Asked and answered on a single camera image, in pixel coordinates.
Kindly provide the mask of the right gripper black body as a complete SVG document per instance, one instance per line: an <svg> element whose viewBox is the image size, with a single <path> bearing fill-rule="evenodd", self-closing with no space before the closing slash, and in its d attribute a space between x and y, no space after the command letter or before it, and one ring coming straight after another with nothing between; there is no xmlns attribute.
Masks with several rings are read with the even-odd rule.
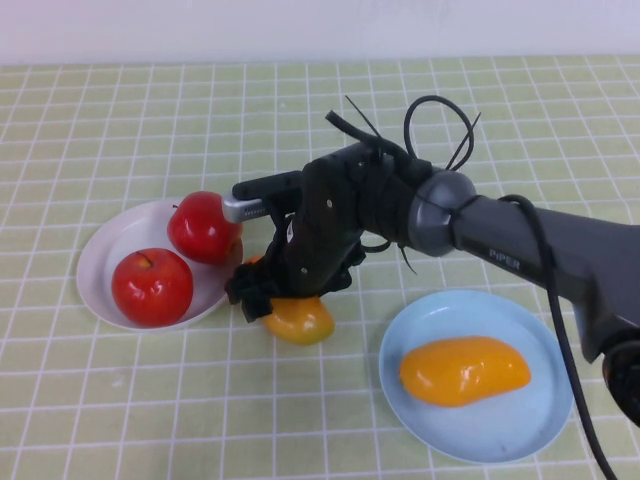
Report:
<svg viewBox="0 0 640 480"><path fill-rule="evenodd" d="M266 253L268 272L279 294L319 297L340 268L350 269L364 261L362 233L357 217L347 210L298 210Z"/></svg>

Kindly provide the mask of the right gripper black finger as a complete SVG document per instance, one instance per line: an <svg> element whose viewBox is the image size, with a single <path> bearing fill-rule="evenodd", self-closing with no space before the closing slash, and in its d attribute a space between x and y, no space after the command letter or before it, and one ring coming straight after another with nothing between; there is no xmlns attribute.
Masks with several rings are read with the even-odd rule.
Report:
<svg viewBox="0 0 640 480"><path fill-rule="evenodd" d="M352 276L348 268L340 268L322 287L319 295L345 290L352 285Z"/></svg>
<svg viewBox="0 0 640 480"><path fill-rule="evenodd" d="M247 322L254 322L272 313L271 296L274 286L263 261L239 265L226 281L225 292L232 305L240 305Z"/></svg>

